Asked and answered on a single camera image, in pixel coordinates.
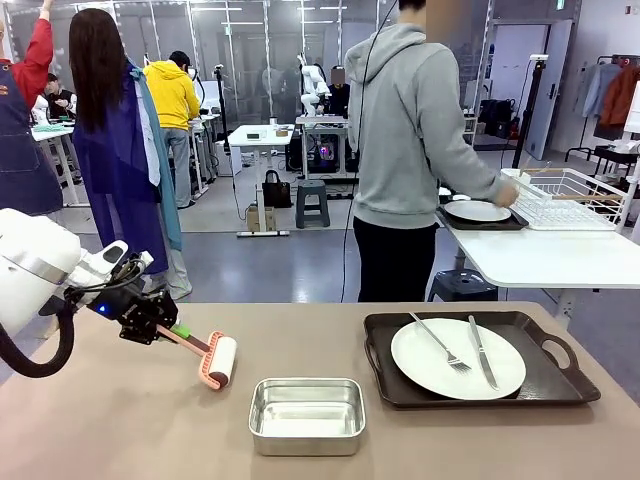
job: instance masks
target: person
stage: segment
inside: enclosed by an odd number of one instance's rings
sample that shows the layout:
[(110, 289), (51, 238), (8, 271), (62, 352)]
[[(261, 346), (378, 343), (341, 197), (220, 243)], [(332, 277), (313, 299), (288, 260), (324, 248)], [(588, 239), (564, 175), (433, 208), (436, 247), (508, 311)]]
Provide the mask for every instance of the person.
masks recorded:
[(87, 8), (73, 16), (69, 64), (78, 96), (73, 144), (102, 244), (123, 240), (132, 252), (148, 251), (152, 287), (166, 283), (174, 300), (188, 295), (164, 136), (111, 15)]
[(149, 89), (160, 118), (167, 151), (173, 151), (176, 168), (176, 203), (178, 209), (195, 205), (191, 198), (189, 172), (189, 120), (200, 113), (193, 81), (187, 74), (189, 56), (175, 51), (166, 62), (153, 62), (145, 67)]
[(424, 301), (439, 180), (501, 207), (517, 197), (463, 139), (458, 65), (451, 50), (427, 41), (429, 23), (439, 21), (427, 4), (445, 2), (398, 0), (397, 24), (346, 54), (349, 142), (360, 154), (353, 228), (361, 302)]
[(337, 65), (331, 69), (331, 85), (329, 85), (329, 113), (346, 118), (349, 107), (351, 87), (345, 83), (344, 68)]
[(51, 165), (29, 128), (30, 111), (47, 84), (53, 59), (49, 12), (53, 0), (44, 0), (40, 17), (22, 62), (5, 59), (0, 20), (0, 209), (13, 208), (28, 215), (62, 209), (62, 190)]
[(48, 75), (44, 91), (49, 102), (49, 118), (57, 120), (60, 117), (69, 117), (75, 120), (78, 97), (73, 92), (60, 88), (58, 77), (53, 73)]

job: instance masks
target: stainless steel container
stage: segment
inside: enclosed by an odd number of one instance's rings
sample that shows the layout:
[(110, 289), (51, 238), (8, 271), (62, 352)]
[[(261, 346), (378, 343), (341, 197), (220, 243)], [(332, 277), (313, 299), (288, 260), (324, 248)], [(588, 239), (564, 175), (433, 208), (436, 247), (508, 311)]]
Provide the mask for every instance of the stainless steel container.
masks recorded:
[(269, 378), (255, 389), (249, 430), (270, 456), (345, 456), (365, 429), (360, 385), (346, 378)]

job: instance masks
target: black pants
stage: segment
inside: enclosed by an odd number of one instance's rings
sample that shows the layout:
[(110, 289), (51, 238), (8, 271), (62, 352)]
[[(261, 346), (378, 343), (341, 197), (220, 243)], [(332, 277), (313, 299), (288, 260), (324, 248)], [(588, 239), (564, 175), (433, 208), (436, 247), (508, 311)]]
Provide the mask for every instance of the black pants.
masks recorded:
[(436, 255), (438, 225), (414, 230), (353, 219), (360, 250), (359, 302), (423, 302)]

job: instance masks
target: black tray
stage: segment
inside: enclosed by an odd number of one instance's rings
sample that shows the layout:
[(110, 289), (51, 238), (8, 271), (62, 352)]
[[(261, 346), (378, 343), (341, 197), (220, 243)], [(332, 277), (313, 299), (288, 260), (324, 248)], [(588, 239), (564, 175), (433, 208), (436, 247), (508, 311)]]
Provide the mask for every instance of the black tray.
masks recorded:
[(450, 215), (447, 211), (440, 207), (438, 209), (440, 214), (444, 217), (444, 220), (451, 225), (452, 228), (456, 230), (496, 230), (496, 231), (507, 231), (507, 230), (522, 230), (524, 227), (529, 226), (529, 222), (527, 222), (524, 218), (518, 215), (513, 210), (510, 210), (511, 216), (506, 220), (502, 220), (500, 222), (475, 222), (473, 220), (465, 220), (463, 218), (458, 218), (454, 215)]
[[(520, 390), (498, 400), (456, 400), (430, 392), (406, 377), (391, 355), (391, 340), (398, 330), (413, 321), (407, 313), (369, 315), (364, 320), (364, 349), (373, 368), (383, 400), (395, 408), (438, 407), (532, 407), (568, 406), (593, 402), (600, 398), (596, 388), (578, 366), (575, 352), (567, 342), (542, 330), (522, 312), (430, 312), (420, 318), (467, 320), (473, 315), (478, 325), (497, 333), (513, 345), (527, 367)], [(558, 344), (569, 357), (569, 366), (561, 369), (555, 357), (543, 350), (546, 341)]]

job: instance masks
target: table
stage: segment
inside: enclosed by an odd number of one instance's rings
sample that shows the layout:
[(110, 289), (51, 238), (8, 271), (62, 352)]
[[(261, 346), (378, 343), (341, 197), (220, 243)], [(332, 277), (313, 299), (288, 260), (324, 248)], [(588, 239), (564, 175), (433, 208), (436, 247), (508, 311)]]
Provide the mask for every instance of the table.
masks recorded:
[(208, 123), (210, 128), (213, 129), (212, 121), (218, 118), (219, 116), (220, 115), (218, 114), (200, 115), (200, 118), (190, 120), (188, 122), (189, 131), (191, 132), (191, 142), (193, 144), (193, 158), (194, 158), (194, 163), (196, 167), (196, 175), (198, 177), (198, 191), (194, 195), (196, 200), (200, 198), (202, 195), (204, 195), (207, 192), (207, 190), (209, 190), (209, 186), (202, 183), (202, 165), (204, 164), (205, 169), (210, 170), (212, 176), (214, 175), (214, 172), (211, 170), (210, 165), (212, 166), (211, 152), (215, 151), (213, 150), (211, 139), (209, 138), (208, 135), (205, 134), (206, 143), (205, 141), (202, 142), (204, 151), (200, 152), (198, 148), (198, 146), (200, 145), (200, 142), (197, 141), (197, 137), (200, 137), (200, 135), (205, 131), (204, 128), (202, 127), (203, 124)]
[[(352, 179), (347, 172), (346, 138), (349, 120), (344, 117), (324, 115), (322, 117), (298, 117), (296, 125), (302, 125), (302, 174), (307, 179)], [(340, 139), (340, 169), (336, 173), (309, 173), (307, 159), (307, 135), (338, 135)]]
[[(256, 169), (256, 197), (258, 200), (258, 220), (260, 222), (260, 231), (258, 232), (238, 232), (239, 237), (279, 237), (289, 235), (287, 230), (267, 231), (267, 218), (264, 208), (264, 196), (262, 193), (262, 170), (260, 168), (260, 150), (267, 149), (267, 166), (272, 168), (271, 163), (271, 147), (284, 147), (291, 143), (293, 135), (293, 125), (278, 125), (278, 128), (286, 127), (286, 137), (276, 136), (276, 129), (273, 125), (242, 125), (229, 135), (229, 145), (231, 147), (240, 147), (244, 150), (253, 151), (253, 159)], [(248, 133), (260, 133), (258, 140), (249, 140)]]
[[(363, 351), (366, 315), (393, 311), (520, 310), (575, 349), (602, 392), (582, 407), (397, 412), (378, 395)], [(542, 307), (476, 304), (180, 304), (204, 337), (238, 340), (230, 387), (209, 390), (199, 359), (166, 342), (118, 338), (86, 309), (76, 348), (48, 379), (0, 387), (0, 478), (11, 480), (585, 480), (637, 478), (640, 410)], [(56, 336), (34, 355), (43, 361)], [(276, 376), (349, 377), (362, 387), (367, 430), (344, 458), (260, 457), (248, 430), (256, 384)]]
[(71, 195), (71, 202), (66, 203), (65, 207), (88, 207), (88, 203), (80, 203), (78, 198), (78, 192), (76, 191), (76, 186), (73, 183), (73, 176), (71, 175), (71, 170), (69, 169), (69, 164), (67, 163), (67, 156), (64, 153), (64, 148), (62, 146), (62, 141), (65, 142), (67, 148), (69, 149), (69, 154), (71, 155), (71, 160), (79, 167), (78, 164), (78, 156), (76, 154), (76, 149), (73, 147), (73, 142), (71, 141), (71, 134), (73, 133), (73, 127), (64, 127), (63, 130), (59, 130), (57, 132), (35, 132), (31, 129), (31, 135), (33, 139), (40, 144), (40, 148), (42, 148), (42, 152), (45, 157), (49, 161), (49, 164), (52, 168), (55, 168), (55, 162), (53, 157), (51, 156), (51, 150), (49, 149), (49, 141), (53, 143), (54, 148), (56, 149), (56, 153), (58, 158), (60, 159), (60, 166), (62, 167), (62, 172), (64, 174), (65, 180), (67, 181), (67, 186), (69, 187), (69, 193)]
[(640, 289), (640, 246), (615, 232), (456, 230), (456, 268), (467, 257), (505, 288), (561, 289), (556, 319), (568, 327), (580, 289)]

